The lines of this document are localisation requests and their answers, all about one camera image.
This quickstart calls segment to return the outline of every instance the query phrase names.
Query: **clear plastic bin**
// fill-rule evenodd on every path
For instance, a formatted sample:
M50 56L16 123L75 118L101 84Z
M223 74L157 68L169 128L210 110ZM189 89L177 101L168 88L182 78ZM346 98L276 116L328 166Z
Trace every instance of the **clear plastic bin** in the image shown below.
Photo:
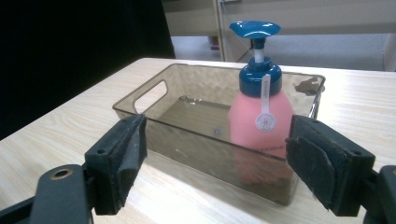
M289 204L298 176L285 159L230 143L227 114L239 92L239 71L172 64L113 108L121 119L139 113L148 117L148 149L275 203ZM283 72L282 90L295 114L316 117L324 81L322 76ZM235 156L259 164L253 168L260 170L263 181L241 181L238 173L244 165Z

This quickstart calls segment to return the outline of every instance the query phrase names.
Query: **white label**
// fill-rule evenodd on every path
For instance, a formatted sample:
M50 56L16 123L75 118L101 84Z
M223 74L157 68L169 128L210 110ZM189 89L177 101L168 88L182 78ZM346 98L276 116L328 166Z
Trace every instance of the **white label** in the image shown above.
M260 114L256 118L256 127L262 132L270 132L276 126L276 119L274 115L268 114Z
M262 112L256 118L256 127L262 132L270 132L276 126L276 118L270 112L270 85L271 76L262 77Z

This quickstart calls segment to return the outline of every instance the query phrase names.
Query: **floor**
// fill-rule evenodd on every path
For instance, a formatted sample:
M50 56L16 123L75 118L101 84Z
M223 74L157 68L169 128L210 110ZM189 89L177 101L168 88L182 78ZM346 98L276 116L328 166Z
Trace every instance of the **floor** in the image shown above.
M281 65L384 71L388 35L276 35L267 39L265 55ZM178 59L221 61L206 36L173 36ZM247 52L240 60L246 63Z

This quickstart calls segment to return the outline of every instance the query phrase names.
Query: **pink soap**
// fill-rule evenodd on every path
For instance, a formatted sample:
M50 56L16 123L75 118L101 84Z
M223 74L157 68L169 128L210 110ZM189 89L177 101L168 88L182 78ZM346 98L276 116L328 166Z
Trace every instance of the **pink soap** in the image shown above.
M283 91L270 97L270 112L276 117L276 126L272 131L263 132L257 129L256 118L261 112L260 98L248 97L239 92L228 114L231 142L264 154L286 158L285 139L289 136L293 115L288 97ZM234 160L236 172L242 182L271 182L265 169L268 169L268 161L273 159L241 149L235 151Z

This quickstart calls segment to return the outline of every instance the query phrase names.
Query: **cabinet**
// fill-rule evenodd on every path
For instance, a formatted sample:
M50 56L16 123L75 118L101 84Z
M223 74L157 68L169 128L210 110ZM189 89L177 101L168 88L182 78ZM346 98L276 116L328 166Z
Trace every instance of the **cabinet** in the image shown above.
M396 34L394 0L163 1L171 35L218 35L226 62L246 52L228 28L232 21L273 21L280 35Z

